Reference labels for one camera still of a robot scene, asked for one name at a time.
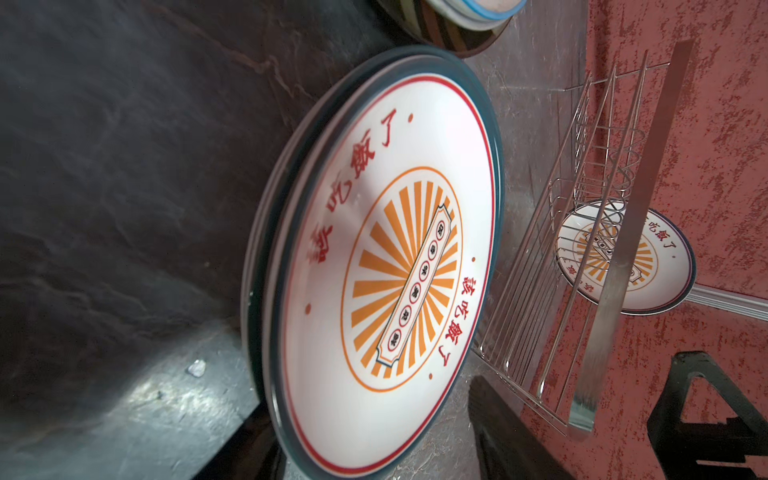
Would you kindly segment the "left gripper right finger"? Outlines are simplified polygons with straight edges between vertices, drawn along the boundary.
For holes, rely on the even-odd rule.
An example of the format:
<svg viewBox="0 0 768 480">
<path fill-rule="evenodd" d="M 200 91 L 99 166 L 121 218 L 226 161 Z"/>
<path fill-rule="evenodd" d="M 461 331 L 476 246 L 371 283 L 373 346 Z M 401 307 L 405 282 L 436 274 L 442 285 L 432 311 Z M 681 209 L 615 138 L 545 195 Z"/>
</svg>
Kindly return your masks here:
<svg viewBox="0 0 768 480">
<path fill-rule="evenodd" d="M 573 479 L 484 377 L 470 383 L 468 414 L 481 479 Z"/>
</svg>

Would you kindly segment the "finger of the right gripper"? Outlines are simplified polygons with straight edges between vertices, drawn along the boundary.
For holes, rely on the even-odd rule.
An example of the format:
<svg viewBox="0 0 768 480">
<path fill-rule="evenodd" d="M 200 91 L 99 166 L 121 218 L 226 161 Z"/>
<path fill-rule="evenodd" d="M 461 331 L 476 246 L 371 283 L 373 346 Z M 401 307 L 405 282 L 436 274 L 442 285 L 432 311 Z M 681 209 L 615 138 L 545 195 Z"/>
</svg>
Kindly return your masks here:
<svg viewBox="0 0 768 480">
<path fill-rule="evenodd" d="M 767 420 L 715 360 L 678 352 L 647 421 L 667 479 L 765 479 Z"/>
</svg>

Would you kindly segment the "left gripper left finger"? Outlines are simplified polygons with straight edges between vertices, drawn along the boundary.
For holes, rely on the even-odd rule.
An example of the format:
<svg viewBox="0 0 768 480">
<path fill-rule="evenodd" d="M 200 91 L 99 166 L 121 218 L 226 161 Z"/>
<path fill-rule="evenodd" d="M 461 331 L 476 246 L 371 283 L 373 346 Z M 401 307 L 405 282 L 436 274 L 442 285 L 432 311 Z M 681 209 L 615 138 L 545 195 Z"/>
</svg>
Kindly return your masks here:
<svg viewBox="0 0 768 480">
<path fill-rule="evenodd" d="M 285 454 L 261 403 L 193 479 L 269 480 L 284 474 Z"/>
</svg>

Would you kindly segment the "brown patterned plate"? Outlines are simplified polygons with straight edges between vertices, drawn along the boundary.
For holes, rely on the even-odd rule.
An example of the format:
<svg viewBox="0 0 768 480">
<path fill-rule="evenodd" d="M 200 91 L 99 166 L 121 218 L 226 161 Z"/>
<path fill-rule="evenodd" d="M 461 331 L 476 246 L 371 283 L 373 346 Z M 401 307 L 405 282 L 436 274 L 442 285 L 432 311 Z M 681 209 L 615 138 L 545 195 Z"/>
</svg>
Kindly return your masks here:
<svg viewBox="0 0 768 480">
<path fill-rule="evenodd" d="M 279 218 L 308 152 L 346 99 L 385 66 L 403 58 L 426 55 L 427 46 L 404 46 L 380 53 L 354 68 L 328 90 L 304 116 L 281 152 L 267 181 L 251 228 L 241 282 L 240 327 L 257 397 L 266 398 L 262 375 L 261 304 L 270 253 Z"/>
</svg>

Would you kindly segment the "white watermelon pattern plate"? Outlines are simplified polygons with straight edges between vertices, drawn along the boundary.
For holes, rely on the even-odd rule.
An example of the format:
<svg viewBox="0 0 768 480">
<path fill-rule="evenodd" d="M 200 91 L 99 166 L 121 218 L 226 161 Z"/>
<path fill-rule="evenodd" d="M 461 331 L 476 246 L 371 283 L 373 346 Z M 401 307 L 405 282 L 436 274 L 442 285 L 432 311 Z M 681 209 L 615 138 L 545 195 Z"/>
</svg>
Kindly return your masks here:
<svg viewBox="0 0 768 480">
<path fill-rule="evenodd" d="M 511 19 L 526 0 L 443 0 L 467 15 L 487 20 Z"/>
</svg>

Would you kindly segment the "dark striped rim cream plate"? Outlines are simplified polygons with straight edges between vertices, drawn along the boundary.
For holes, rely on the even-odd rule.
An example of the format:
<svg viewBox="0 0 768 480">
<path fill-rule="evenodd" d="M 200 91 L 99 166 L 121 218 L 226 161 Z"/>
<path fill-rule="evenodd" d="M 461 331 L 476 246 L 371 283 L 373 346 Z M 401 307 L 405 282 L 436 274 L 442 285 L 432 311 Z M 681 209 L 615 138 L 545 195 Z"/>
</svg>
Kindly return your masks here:
<svg viewBox="0 0 768 480">
<path fill-rule="evenodd" d="M 449 5 L 435 10 L 428 1 L 379 0 L 377 4 L 415 41 L 446 50 L 462 59 L 490 47 L 510 23 L 510 19 L 477 22 L 480 29 L 473 30 L 455 22 L 466 16 Z"/>
</svg>

